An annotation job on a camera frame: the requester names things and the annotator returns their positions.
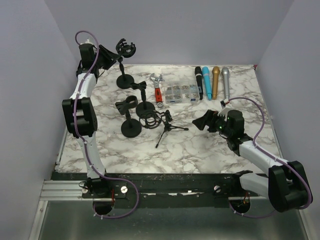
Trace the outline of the black clip desk stand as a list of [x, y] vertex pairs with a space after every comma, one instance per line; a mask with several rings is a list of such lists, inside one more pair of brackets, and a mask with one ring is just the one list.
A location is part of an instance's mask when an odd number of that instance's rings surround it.
[[147, 113], [155, 110], [155, 106], [151, 102], [147, 101], [147, 97], [146, 97], [147, 83], [145, 81], [142, 81], [140, 83], [133, 82], [129, 86], [133, 90], [140, 90], [142, 102], [139, 103], [136, 107], [136, 114], [138, 117], [143, 117]]

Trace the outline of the gold microphone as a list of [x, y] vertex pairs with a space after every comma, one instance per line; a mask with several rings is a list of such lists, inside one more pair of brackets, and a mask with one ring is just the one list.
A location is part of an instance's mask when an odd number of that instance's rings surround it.
[[214, 66], [212, 69], [212, 99], [216, 100], [218, 95], [218, 84], [219, 84], [219, 75], [220, 75], [220, 68], [218, 66]]

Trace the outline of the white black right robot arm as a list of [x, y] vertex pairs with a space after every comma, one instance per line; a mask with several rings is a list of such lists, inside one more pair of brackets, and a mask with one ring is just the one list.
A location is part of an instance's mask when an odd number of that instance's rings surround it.
[[250, 171], [238, 173], [230, 183], [230, 191], [241, 196], [253, 192], [269, 200], [280, 212], [308, 207], [313, 200], [303, 165], [298, 161], [278, 158], [245, 133], [245, 119], [239, 110], [231, 109], [226, 115], [208, 110], [192, 123], [199, 129], [219, 133], [225, 137], [229, 149], [258, 167], [265, 176]]

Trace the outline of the grey microphone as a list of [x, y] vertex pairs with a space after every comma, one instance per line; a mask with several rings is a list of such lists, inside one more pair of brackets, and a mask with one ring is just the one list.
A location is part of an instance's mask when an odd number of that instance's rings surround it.
[[223, 67], [221, 70], [221, 74], [223, 78], [224, 100], [228, 102], [230, 99], [230, 84], [229, 84], [230, 71], [227, 67]]

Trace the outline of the blue microphone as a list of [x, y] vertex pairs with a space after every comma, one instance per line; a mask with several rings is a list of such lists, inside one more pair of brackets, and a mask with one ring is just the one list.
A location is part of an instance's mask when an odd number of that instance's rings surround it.
[[202, 75], [203, 75], [204, 87], [205, 87], [207, 98], [208, 100], [212, 100], [213, 94], [212, 94], [212, 87], [211, 87], [210, 71], [207, 66], [204, 66], [202, 68]]

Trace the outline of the black tripod shock-mount stand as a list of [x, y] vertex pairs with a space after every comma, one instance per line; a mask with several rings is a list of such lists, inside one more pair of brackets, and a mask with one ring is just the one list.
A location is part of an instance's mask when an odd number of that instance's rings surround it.
[[175, 129], [179, 129], [179, 130], [183, 130], [183, 131], [189, 130], [187, 127], [172, 125], [171, 124], [172, 121], [173, 121], [173, 118], [172, 118], [172, 115], [169, 110], [166, 110], [163, 112], [159, 112], [157, 110], [147, 110], [145, 113], [143, 113], [139, 117], [140, 125], [147, 130], [156, 129], [161, 124], [164, 125], [163, 131], [159, 137], [159, 140], [155, 145], [156, 149], [159, 147], [159, 144], [160, 144], [162, 137], [165, 133], [168, 133], [168, 132], [175, 130]]

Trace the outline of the tall black shock-mount stand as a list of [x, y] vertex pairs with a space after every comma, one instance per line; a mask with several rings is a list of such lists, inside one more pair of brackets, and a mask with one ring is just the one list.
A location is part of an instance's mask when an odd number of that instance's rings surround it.
[[125, 67], [123, 64], [123, 58], [130, 58], [136, 53], [136, 45], [131, 42], [127, 43], [127, 40], [122, 38], [115, 47], [119, 58], [117, 59], [119, 63], [119, 69], [121, 75], [116, 80], [116, 85], [120, 89], [129, 89], [130, 85], [135, 82], [134, 78], [130, 74], [125, 73]]

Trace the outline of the black microphone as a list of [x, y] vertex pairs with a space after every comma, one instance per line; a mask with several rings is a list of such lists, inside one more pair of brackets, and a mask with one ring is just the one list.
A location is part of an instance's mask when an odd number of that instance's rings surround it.
[[202, 100], [204, 91], [203, 91], [203, 83], [202, 83], [203, 75], [202, 75], [202, 69], [200, 66], [195, 67], [194, 74], [195, 74], [196, 83], [198, 87], [199, 99]]

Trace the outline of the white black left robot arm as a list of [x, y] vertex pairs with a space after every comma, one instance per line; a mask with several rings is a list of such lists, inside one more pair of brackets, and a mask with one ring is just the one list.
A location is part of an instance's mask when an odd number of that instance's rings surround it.
[[91, 95], [99, 78], [99, 70], [108, 70], [116, 62], [115, 53], [101, 44], [80, 44], [81, 60], [76, 70], [77, 84], [73, 94], [62, 101], [62, 110], [67, 130], [76, 138], [83, 154], [87, 180], [82, 189], [89, 197], [106, 198], [111, 194], [111, 185], [105, 179], [104, 167], [96, 141], [97, 116]]

